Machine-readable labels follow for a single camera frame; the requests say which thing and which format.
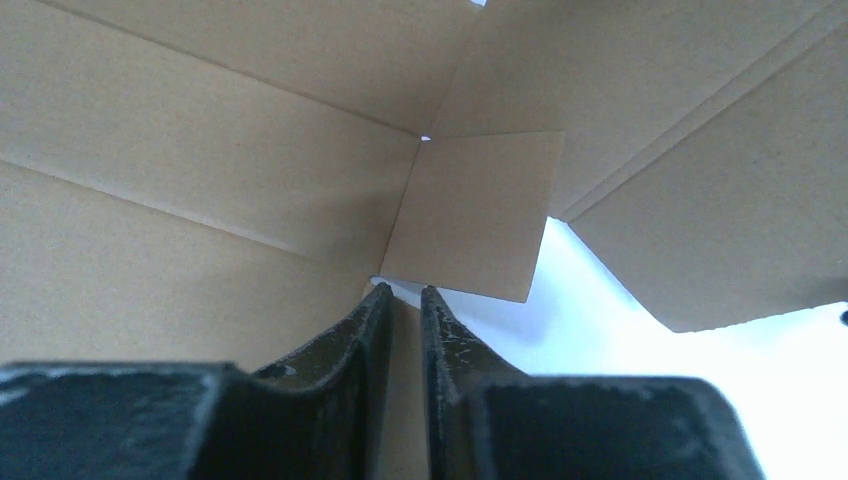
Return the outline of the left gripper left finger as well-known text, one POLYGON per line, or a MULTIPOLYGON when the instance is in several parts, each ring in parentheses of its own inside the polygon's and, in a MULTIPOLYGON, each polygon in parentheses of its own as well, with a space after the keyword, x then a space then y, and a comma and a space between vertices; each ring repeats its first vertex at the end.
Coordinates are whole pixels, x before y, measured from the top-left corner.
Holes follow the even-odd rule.
POLYGON ((252 373, 231 363, 1 369, 5 479, 371 479, 393 294, 252 373))

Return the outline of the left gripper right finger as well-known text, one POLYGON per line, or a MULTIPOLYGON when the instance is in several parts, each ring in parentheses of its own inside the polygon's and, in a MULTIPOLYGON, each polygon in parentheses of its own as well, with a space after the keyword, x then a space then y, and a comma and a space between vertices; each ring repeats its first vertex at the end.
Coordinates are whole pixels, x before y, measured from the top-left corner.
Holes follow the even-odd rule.
POLYGON ((434 479, 760 479, 735 410, 675 376, 531 376, 421 293, 434 479))

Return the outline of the brown cardboard box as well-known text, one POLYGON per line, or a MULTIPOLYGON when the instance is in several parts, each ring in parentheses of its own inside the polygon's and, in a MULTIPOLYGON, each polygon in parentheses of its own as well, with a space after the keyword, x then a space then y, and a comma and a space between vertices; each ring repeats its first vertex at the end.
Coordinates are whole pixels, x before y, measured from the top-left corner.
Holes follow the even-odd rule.
POLYGON ((843 1, 5 1, 1 359, 260 367, 377 275, 847 475, 843 1))

